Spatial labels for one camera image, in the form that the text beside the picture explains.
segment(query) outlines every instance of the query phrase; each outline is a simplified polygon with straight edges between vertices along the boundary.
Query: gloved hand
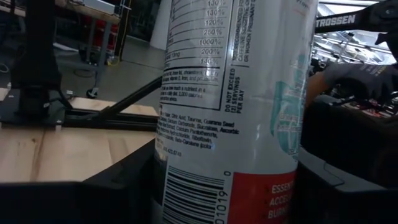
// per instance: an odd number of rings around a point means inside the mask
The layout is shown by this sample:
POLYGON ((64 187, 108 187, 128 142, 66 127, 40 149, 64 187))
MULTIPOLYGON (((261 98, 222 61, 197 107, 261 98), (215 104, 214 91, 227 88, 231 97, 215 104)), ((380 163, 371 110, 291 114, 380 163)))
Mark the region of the gloved hand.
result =
POLYGON ((361 99, 384 101, 398 91, 398 70, 392 65, 334 63, 322 73, 328 86, 341 84, 361 99))

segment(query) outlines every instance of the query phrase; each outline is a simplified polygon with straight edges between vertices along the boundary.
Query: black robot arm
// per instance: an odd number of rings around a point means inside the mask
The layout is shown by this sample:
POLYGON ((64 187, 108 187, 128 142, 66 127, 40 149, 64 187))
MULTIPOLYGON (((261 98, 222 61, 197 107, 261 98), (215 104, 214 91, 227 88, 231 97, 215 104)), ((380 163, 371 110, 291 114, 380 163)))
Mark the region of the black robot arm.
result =
POLYGON ((398 0, 387 0, 356 12, 317 18, 315 33, 344 30, 380 32, 375 44, 386 42, 394 58, 398 58, 398 0))

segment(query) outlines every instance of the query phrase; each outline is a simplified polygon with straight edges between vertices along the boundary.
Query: wooden surface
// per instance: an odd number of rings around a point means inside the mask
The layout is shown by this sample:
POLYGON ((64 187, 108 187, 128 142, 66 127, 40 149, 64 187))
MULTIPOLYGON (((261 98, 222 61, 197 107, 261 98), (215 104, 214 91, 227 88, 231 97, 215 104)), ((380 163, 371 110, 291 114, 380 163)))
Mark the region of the wooden surface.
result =
MULTIPOLYGON (((0 88, 0 100, 7 90, 0 88)), ((100 110, 112 102, 76 98, 75 108, 100 110)), ((148 106, 128 113, 157 115, 148 106)), ((2 127, 0 182, 85 180, 120 161, 154 138, 154 133, 104 129, 2 127)))
MULTIPOLYGON (((0 0, 1 2, 9 3, 10 0, 0 0)), ((119 24, 120 18, 115 15, 109 15, 107 13, 92 9, 90 7, 86 7, 83 5, 79 5, 76 3, 68 2, 69 0, 55 0, 55 4, 59 7, 63 7, 65 9, 69 9, 75 11, 77 13, 91 16, 96 19, 101 19, 104 21, 111 22, 112 24, 119 24)), ((0 6, 0 11, 9 12, 10 9, 5 6, 0 6)), ((15 15, 25 17, 25 10, 16 8, 15 15)))

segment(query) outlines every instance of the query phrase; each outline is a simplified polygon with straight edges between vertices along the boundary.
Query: barcode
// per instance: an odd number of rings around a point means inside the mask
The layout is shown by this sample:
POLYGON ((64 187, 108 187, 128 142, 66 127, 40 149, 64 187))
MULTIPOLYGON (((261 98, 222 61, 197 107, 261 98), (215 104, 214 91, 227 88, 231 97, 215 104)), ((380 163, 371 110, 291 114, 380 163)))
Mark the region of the barcode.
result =
POLYGON ((169 166, 163 223, 214 223, 217 196, 224 180, 192 174, 169 166))

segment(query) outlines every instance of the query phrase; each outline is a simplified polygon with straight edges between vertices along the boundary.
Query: white can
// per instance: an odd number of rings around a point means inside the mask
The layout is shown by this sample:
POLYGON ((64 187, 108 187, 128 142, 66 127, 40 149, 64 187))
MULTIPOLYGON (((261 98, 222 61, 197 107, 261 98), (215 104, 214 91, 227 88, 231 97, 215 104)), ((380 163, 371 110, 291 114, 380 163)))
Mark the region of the white can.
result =
POLYGON ((316 0, 174 0, 152 223, 283 223, 316 0))

